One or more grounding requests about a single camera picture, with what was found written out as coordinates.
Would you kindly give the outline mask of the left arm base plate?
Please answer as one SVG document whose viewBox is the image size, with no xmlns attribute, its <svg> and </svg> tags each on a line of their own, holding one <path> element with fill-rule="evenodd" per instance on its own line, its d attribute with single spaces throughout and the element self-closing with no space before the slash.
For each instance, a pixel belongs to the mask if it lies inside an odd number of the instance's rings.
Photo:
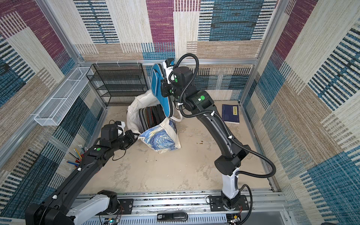
<svg viewBox="0 0 360 225">
<path fill-rule="evenodd" d="M 97 216 L 116 216 L 116 215 L 130 215 L 133 209 L 133 202 L 134 199 L 132 198 L 125 198 L 125 199 L 118 199 L 117 205 L 115 206 L 116 211 L 114 212 L 100 212 Z"/>
</svg>

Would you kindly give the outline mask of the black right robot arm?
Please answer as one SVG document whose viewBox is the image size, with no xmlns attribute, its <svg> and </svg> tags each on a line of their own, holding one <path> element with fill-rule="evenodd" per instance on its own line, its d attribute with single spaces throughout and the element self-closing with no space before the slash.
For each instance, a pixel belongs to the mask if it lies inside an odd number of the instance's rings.
<svg viewBox="0 0 360 225">
<path fill-rule="evenodd" d="M 240 198 L 236 173 L 248 154 L 249 146 L 243 145 L 233 136 L 209 93 L 197 90 L 192 76 L 193 72 L 188 67 L 178 67 L 170 78 L 160 78 L 157 90 L 163 97 L 181 100 L 182 107 L 195 115 L 216 141 L 221 156 L 214 164 L 222 174 L 222 202 L 226 210 L 233 210 L 239 205 Z"/>
</svg>

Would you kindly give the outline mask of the blue ping pong paddle case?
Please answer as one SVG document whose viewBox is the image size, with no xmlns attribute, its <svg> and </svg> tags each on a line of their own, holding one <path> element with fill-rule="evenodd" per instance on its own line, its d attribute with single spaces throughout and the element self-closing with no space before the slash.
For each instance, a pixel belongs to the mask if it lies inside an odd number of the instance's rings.
<svg viewBox="0 0 360 225">
<path fill-rule="evenodd" d="M 164 69 L 161 64 L 154 64 L 151 69 L 151 91 L 161 104 L 166 117 L 174 114 L 173 104 L 170 99 L 167 81 L 164 78 Z"/>
</svg>

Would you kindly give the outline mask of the canvas tote bag starry print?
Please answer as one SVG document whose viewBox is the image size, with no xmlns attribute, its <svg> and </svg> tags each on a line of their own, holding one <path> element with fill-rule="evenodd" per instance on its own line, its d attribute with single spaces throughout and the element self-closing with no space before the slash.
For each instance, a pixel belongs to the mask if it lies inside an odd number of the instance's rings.
<svg viewBox="0 0 360 225">
<path fill-rule="evenodd" d="M 159 154 L 162 154 L 181 148 L 176 127 L 176 122 L 180 122 L 181 119 L 166 117 L 159 125 L 142 132 L 142 127 L 138 117 L 138 110 L 146 108 L 147 111 L 148 107 L 156 106 L 158 104 L 158 99 L 150 90 L 135 97 L 135 100 L 127 108 L 127 127 L 134 133 L 139 133 L 140 136 L 138 138 L 149 148 Z"/>
</svg>

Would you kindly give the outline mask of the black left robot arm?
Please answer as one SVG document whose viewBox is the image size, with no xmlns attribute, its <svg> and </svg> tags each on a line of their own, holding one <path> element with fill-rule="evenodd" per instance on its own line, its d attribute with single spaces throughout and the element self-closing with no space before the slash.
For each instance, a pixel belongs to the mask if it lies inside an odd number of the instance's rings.
<svg viewBox="0 0 360 225">
<path fill-rule="evenodd" d="M 27 225 L 81 225 L 100 213 L 119 214 L 117 194 L 102 190 L 85 203 L 72 208 L 73 202 L 90 179 L 114 157 L 115 151 L 126 151 L 138 139 L 139 133 L 124 131 L 117 121 L 101 129 L 101 136 L 85 152 L 80 165 L 41 204 L 32 203 L 25 211 Z"/>
</svg>

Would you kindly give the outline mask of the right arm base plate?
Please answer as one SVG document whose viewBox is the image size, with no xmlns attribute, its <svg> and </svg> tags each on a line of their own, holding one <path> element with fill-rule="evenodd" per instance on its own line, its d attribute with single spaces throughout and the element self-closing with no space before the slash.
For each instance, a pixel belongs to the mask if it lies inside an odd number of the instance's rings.
<svg viewBox="0 0 360 225">
<path fill-rule="evenodd" d="M 227 208 L 224 203 L 222 196 L 207 196 L 205 199 L 206 203 L 210 206 L 211 212 L 220 212 L 220 211 L 248 211 L 250 209 L 250 201 L 246 198 L 245 195 L 240 195 L 237 203 L 232 208 Z"/>
</svg>

